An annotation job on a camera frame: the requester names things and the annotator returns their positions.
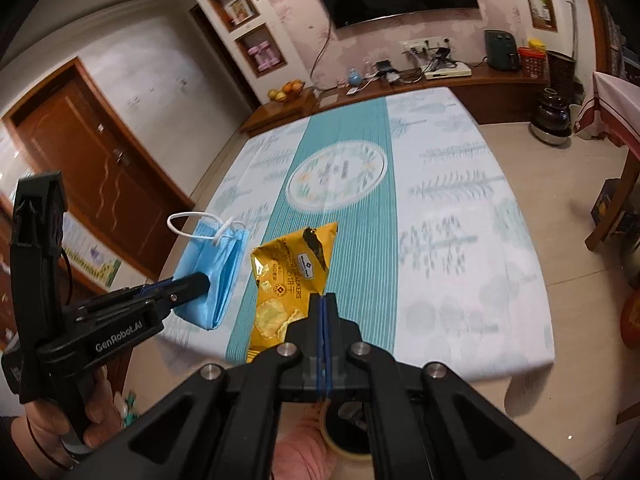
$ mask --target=screw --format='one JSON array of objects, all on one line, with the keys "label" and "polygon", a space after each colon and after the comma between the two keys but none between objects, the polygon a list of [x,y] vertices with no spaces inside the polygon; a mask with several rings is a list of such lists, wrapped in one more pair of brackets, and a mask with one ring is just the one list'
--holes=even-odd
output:
[{"label": "screw", "polygon": [[442,363],[429,363],[427,373],[434,379],[441,379],[447,374],[447,367]]},{"label": "screw", "polygon": [[351,345],[351,351],[356,355],[367,355],[371,352],[371,345],[369,343],[365,343],[364,341],[358,341]]},{"label": "screw", "polygon": [[222,373],[222,370],[220,369],[220,367],[218,365],[214,365],[211,363],[209,363],[208,365],[204,365],[200,369],[200,375],[206,381],[216,380],[218,377],[220,377],[221,373]]},{"label": "screw", "polygon": [[280,354],[283,357],[290,357],[298,351],[298,347],[295,346],[293,343],[287,342],[287,343],[279,344],[276,351],[278,352],[278,354]]}]

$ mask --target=surgical mask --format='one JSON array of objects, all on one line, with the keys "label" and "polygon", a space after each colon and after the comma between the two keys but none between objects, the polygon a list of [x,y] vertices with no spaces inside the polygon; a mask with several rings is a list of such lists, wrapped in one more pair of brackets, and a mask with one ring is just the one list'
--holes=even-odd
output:
[{"label": "surgical mask", "polygon": [[[190,235],[172,224],[173,219],[185,216],[203,216],[213,222],[200,220],[193,235]],[[211,213],[196,211],[173,214],[166,224],[174,233],[190,238],[175,269],[174,280],[194,272],[202,272],[210,282],[206,296],[178,306],[174,308],[174,312],[183,320],[205,330],[217,328],[225,315],[238,278],[238,269],[248,240],[246,226],[233,218],[223,222]]]}]

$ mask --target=wrist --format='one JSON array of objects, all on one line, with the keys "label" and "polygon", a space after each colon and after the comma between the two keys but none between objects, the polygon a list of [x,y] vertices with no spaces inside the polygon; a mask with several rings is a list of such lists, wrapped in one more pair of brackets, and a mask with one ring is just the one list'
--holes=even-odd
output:
[{"label": "wrist", "polygon": [[53,460],[69,469],[73,460],[63,449],[60,438],[57,435],[47,433],[32,426],[33,436],[27,424],[26,416],[20,416],[11,424],[11,437],[20,453],[27,461],[34,473],[43,480],[61,478],[66,472],[64,468],[56,466],[43,452]]}]

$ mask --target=circular print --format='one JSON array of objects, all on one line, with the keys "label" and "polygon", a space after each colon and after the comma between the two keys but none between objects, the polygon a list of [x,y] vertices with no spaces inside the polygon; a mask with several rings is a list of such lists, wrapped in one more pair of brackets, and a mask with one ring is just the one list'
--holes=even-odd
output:
[{"label": "circular print", "polygon": [[386,155],[377,144],[338,142],[302,162],[287,183],[287,200],[302,211],[348,206],[376,189],[386,173]]}]

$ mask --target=teal stripe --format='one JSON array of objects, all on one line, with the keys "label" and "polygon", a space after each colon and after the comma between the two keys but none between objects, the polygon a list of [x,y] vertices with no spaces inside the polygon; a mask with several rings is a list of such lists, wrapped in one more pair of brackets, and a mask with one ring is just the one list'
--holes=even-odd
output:
[{"label": "teal stripe", "polygon": [[[388,170],[376,189],[338,210],[301,212],[292,208],[286,196],[291,174],[318,150],[348,140],[373,142],[386,153]],[[365,341],[392,352],[398,301],[398,215],[389,117],[383,98],[311,117],[262,243],[333,221],[338,221],[338,236],[325,290],[336,293],[340,316],[357,322]],[[246,361],[257,292],[250,280],[226,348],[226,359],[231,363]]]}]

